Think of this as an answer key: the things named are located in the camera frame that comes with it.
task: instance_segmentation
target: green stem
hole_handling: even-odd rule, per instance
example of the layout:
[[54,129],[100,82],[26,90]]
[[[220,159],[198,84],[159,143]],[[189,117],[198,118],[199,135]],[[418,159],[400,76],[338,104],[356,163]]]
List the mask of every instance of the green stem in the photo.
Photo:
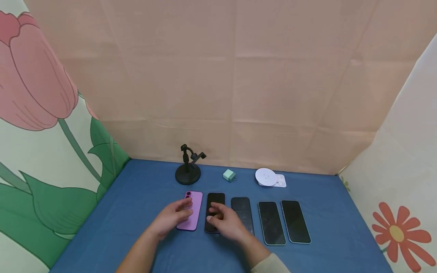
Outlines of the green stem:
[[85,167],[90,171],[90,173],[100,182],[100,175],[97,173],[93,165],[91,165],[90,161],[83,153],[82,149],[80,148],[79,144],[77,143],[76,139],[71,133],[70,128],[68,127],[65,120],[63,118],[60,118],[58,119],[58,121],[59,121],[59,125],[62,128],[62,131],[64,131],[65,136],[67,137],[68,141],[71,144],[71,147],[73,147],[73,150],[76,152],[77,156],[80,158],[80,160],[85,165]]
[[110,146],[110,150],[111,150],[111,158],[112,158],[112,170],[113,175],[114,175],[114,179],[117,177],[117,170],[115,168],[115,152],[114,152],[114,139],[109,136],[109,146]]
[[13,173],[10,169],[3,165],[2,162],[0,162],[0,177],[15,188],[22,190],[25,193],[32,194],[26,181],[22,180],[19,176]]

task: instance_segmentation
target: black smartphone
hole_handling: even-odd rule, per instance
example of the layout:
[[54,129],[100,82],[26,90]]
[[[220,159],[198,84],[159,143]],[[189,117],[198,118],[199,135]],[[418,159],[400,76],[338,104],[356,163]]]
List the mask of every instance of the black smartphone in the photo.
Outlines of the black smartphone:
[[[211,207],[211,202],[225,204],[225,194],[222,193],[209,193],[206,199],[206,216],[214,216],[216,213],[210,213],[209,208]],[[219,231],[208,221],[205,220],[205,232],[208,233],[218,233]]]
[[311,243],[299,202],[283,200],[281,206],[290,241],[299,244]]
[[266,245],[285,245],[285,235],[275,202],[259,202],[261,227]]
[[253,232],[252,210],[250,209],[249,198],[234,197],[231,199],[231,207],[237,213],[247,231],[255,235]]

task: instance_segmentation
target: white wireless charger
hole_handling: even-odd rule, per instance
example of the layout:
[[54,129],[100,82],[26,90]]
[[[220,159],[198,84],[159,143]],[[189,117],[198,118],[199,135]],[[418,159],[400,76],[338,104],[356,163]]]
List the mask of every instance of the white wireless charger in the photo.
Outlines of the white wireless charger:
[[276,184],[277,181],[277,177],[274,171],[267,168],[258,169],[255,172],[255,178],[258,181],[258,184],[268,187],[273,186],[274,184]]

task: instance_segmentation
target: sleeve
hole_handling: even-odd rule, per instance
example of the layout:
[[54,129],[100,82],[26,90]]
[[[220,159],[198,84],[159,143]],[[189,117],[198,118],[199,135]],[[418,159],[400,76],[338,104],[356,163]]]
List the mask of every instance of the sleeve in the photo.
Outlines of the sleeve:
[[290,273],[290,271],[276,254],[272,253],[252,268],[250,273]]

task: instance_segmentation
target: forearm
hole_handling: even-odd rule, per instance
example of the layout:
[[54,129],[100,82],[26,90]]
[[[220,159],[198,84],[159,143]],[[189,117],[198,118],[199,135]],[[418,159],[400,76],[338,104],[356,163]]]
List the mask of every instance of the forearm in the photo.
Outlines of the forearm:
[[242,236],[241,240],[237,242],[246,256],[247,262],[251,268],[254,268],[261,261],[270,255],[270,251],[258,241],[255,236],[247,233]]
[[116,273],[149,272],[158,243],[158,237],[146,229],[129,250]]

